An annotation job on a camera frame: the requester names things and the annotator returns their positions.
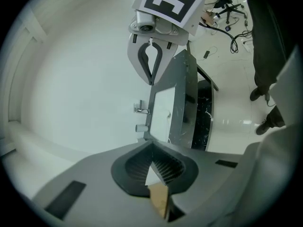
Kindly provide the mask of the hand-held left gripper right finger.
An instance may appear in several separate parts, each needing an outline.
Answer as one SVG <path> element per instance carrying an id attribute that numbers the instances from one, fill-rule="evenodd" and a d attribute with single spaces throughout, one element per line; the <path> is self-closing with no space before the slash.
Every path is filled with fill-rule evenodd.
<path id="1" fill-rule="evenodd" d="M 164 169 L 167 214 L 174 221 L 216 221 L 231 214 L 251 174 L 251 146 L 235 155 L 154 141 L 151 152 Z"/>

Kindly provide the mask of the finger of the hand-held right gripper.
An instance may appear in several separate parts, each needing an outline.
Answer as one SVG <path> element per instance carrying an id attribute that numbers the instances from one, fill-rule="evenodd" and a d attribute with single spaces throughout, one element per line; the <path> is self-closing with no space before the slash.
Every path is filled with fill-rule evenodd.
<path id="1" fill-rule="evenodd" d="M 152 46 L 157 50 L 157 57 L 151 75 L 151 84 L 155 85 L 160 81 L 171 59 L 173 58 L 178 45 L 153 38 Z"/>
<path id="2" fill-rule="evenodd" d="M 127 48 L 129 61 L 137 74 L 145 83 L 151 85 L 152 74 L 149 69 L 149 58 L 146 54 L 146 48 L 150 46 L 150 38 L 143 35 L 130 34 Z"/>

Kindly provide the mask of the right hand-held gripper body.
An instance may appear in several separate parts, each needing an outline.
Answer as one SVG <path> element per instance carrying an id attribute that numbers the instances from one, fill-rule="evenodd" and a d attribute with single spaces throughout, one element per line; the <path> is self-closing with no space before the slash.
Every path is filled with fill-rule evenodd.
<path id="1" fill-rule="evenodd" d="M 184 46 L 195 35 L 205 0 L 134 0 L 131 33 Z"/>

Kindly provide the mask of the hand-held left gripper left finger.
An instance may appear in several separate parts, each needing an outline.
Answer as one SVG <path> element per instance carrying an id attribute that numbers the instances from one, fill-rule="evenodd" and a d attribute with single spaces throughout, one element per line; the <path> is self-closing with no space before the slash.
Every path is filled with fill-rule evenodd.
<path id="1" fill-rule="evenodd" d="M 142 143 L 88 156 L 44 185 L 32 199 L 60 227 L 162 227 L 149 198 L 124 192 L 113 180 L 116 159 Z"/>

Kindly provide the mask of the black marble vanity counter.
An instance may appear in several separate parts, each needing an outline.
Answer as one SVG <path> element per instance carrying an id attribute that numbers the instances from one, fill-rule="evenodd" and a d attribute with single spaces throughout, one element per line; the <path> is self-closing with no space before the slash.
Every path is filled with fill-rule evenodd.
<path id="1" fill-rule="evenodd" d="M 168 143 L 207 151 L 218 87 L 187 50 L 173 57 L 160 81 L 151 87 L 150 114 L 146 117 L 149 130 L 144 138 L 155 139 L 150 135 L 155 94 L 171 87 L 175 87 L 175 99 Z"/>

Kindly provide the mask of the white sink basin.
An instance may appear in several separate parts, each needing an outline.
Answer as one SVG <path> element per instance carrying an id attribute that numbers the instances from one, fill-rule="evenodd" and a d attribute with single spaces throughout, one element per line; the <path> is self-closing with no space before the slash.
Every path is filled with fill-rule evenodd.
<path id="1" fill-rule="evenodd" d="M 155 94 L 150 135 L 163 142 L 169 142 L 169 132 L 173 116 L 175 87 Z"/>

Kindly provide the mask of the chrome faucet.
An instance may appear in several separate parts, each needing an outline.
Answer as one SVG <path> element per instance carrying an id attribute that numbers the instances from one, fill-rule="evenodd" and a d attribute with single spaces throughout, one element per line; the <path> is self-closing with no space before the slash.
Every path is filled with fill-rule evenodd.
<path id="1" fill-rule="evenodd" d="M 150 110 L 143 107 L 143 100 L 140 100 L 138 103 L 134 104 L 134 113 L 149 115 Z"/>

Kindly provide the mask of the black office chair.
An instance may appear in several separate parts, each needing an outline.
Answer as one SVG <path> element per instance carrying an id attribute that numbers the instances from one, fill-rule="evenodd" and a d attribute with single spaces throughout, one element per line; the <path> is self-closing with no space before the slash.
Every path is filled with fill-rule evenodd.
<path id="1" fill-rule="evenodd" d="M 232 12 L 238 13 L 238 14 L 242 14 L 244 16 L 245 19 L 247 19 L 247 15 L 245 12 L 239 11 L 237 10 L 238 7 L 241 7 L 242 9 L 244 8 L 244 6 L 240 3 L 238 4 L 233 4 L 234 0 L 218 0 L 215 3 L 214 8 L 218 9 L 218 8 L 222 8 L 223 10 L 219 13 L 216 13 L 215 15 L 220 18 L 222 14 L 226 13 L 227 17 L 226 17 L 226 24 L 229 24 L 229 18 L 230 18 L 230 14 Z"/>

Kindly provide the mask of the black shoe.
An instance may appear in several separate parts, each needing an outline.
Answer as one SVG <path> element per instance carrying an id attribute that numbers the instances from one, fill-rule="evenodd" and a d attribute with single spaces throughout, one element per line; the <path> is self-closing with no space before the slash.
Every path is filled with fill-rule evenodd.
<path id="1" fill-rule="evenodd" d="M 264 121 L 261 125 L 259 125 L 259 126 L 256 128 L 255 133 L 256 133 L 257 135 L 263 135 L 263 134 L 265 134 L 269 129 L 270 129 L 270 126 L 268 125 L 268 123 L 267 123 L 266 121 Z"/>
<path id="2" fill-rule="evenodd" d="M 261 97 L 263 94 L 262 92 L 260 92 L 260 90 L 258 88 L 255 88 L 251 94 L 250 94 L 250 100 L 253 102 L 253 101 L 256 101 L 259 97 Z"/>

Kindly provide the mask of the white power strip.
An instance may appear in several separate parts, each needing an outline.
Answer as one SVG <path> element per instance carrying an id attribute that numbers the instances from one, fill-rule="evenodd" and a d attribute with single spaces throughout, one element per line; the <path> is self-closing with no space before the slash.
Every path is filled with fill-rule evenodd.
<path id="1" fill-rule="evenodd" d="M 242 40 L 241 43 L 248 53 L 253 52 L 253 40 Z"/>

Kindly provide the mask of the person's left leg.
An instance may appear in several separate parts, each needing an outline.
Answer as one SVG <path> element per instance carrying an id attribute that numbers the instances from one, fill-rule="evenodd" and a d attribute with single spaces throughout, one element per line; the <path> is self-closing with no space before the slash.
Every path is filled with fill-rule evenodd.
<path id="1" fill-rule="evenodd" d="M 266 124 L 270 128 L 274 128 L 274 127 L 281 128 L 285 126 L 285 122 L 277 106 L 275 106 L 271 110 L 271 112 L 267 115 Z"/>

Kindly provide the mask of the person's leg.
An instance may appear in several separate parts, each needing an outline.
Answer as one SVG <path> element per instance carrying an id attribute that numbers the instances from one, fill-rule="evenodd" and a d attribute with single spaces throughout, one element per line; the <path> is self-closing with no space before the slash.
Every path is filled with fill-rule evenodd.
<path id="1" fill-rule="evenodd" d="M 281 128 L 285 126 L 285 122 L 277 106 L 275 106 L 271 110 L 271 112 L 267 115 L 266 124 L 270 128 L 274 128 L 274 127 Z"/>
<path id="2" fill-rule="evenodd" d="M 280 28 L 268 0 L 247 0 L 253 22 L 253 65 L 256 88 L 267 94 L 286 58 Z"/>

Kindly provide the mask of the person's right leg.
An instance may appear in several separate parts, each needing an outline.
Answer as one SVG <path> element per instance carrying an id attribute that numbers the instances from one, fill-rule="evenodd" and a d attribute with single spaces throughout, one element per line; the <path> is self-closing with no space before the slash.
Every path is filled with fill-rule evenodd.
<path id="1" fill-rule="evenodd" d="M 247 0 L 253 22 L 253 65 L 256 88 L 267 94 L 286 58 L 280 28 L 268 0 Z"/>

